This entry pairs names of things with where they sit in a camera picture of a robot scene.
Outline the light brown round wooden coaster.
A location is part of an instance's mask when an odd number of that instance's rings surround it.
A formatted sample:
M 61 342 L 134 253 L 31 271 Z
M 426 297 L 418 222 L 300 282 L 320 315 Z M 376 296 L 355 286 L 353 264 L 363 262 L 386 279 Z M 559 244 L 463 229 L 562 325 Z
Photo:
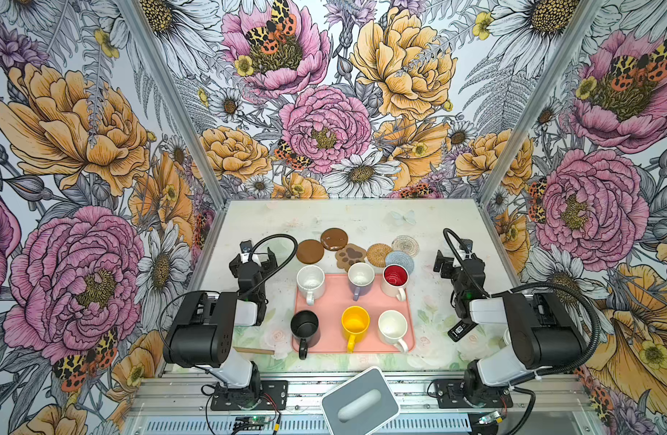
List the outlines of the light brown round wooden coaster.
M 297 259 L 305 265 L 313 265 L 324 257 L 325 251 L 319 240 L 306 239 L 298 244 Z

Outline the red inside white mug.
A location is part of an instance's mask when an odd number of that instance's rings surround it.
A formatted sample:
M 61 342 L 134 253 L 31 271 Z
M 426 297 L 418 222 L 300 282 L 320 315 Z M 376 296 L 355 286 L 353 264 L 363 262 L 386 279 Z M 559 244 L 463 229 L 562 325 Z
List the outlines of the red inside white mug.
M 382 272 L 382 293 L 400 302 L 407 300 L 408 271 L 400 265 L 389 265 Z

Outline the light blue woven coaster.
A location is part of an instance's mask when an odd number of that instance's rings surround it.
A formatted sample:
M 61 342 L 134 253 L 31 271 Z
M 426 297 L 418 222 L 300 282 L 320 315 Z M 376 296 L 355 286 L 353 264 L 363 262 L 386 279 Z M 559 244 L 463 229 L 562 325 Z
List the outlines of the light blue woven coaster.
M 402 251 L 393 251 L 385 257 L 386 266 L 401 266 L 404 268 L 409 275 L 411 275 L 415 269 L 415 263 L 413 258 Z

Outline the multicolour woven round coaster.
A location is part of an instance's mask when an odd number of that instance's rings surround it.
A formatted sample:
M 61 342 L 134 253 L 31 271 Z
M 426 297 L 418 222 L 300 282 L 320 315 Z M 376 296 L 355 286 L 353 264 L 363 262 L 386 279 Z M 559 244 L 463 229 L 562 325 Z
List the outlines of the multicolour woven round coaster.
M 416 257 L 420 252 L 420 245 L 416 239 L 408 235 L 400 235 L 391 243 L 394 251 L 400 251 L 410 257 Z

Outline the dark brown round wooden coaster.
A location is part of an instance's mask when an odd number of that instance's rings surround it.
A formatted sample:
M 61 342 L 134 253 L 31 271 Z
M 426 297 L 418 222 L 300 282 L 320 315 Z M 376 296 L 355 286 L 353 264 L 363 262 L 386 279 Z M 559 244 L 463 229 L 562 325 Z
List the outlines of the dark brown round wooden coaster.
M 326 250 L 339 251 L 348 244 L 347 233 L 340 228 L 328 228 L 321 237 L 320 242 Z

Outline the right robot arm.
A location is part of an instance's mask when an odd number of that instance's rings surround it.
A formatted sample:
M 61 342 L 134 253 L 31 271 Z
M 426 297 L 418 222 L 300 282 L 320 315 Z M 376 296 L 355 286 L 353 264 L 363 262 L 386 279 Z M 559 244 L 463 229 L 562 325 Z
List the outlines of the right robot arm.
M 541 376 L 569 372 L 588 360 L 598 331 L 586 339 L 560 297 L 569 295 L 596 320 L 593 306 L 572 289 L 554 283 L 528 283 L 491 295 L 482 285 L 485 264 L 461 241 L 450 256 L 437 253 L 435 273 L 452 284 L 451 304 L 458 321 L 449 332 L 460 342 L 477 326 L 505 326 L 507 342 L 493 355 L 470 362 L 460 379 L 433 382 L 442 408 L 510 406 L 511 391 Z

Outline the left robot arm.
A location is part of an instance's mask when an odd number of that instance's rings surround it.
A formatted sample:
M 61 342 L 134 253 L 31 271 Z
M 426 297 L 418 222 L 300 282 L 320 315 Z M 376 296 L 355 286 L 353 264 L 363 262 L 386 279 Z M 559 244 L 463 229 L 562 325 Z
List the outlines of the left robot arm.
M 230 261 L 236 291 L 186 294 L 165 338 L 167 363 L 216 379 L 211 406 L 218 411 L 254 409 L 266 400 L 257 365 L 233 346 L 237 326 L 261 326 L 266 316 L 265 280 L 278 264 L 271 249 L 258 253 L 258 247 L 244 241 Z

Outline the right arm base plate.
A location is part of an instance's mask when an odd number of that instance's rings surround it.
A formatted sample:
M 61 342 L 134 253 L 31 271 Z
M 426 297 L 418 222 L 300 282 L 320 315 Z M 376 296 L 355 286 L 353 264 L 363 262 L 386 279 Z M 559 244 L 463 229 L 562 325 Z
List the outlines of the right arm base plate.
M 507 389 L 482 384 L 466 386 L 459 379 L 436 379 L 428 390 L 440 409 L 509 409 L 513 400 Z

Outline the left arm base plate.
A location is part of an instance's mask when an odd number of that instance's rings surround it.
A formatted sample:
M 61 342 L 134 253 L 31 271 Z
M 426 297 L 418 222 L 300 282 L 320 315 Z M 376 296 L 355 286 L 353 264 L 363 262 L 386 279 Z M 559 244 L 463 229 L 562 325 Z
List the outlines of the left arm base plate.
M 241 389 L 219 387 L 210 399 L 210 411 L 284 411 L 288 381 L 261 381 Z

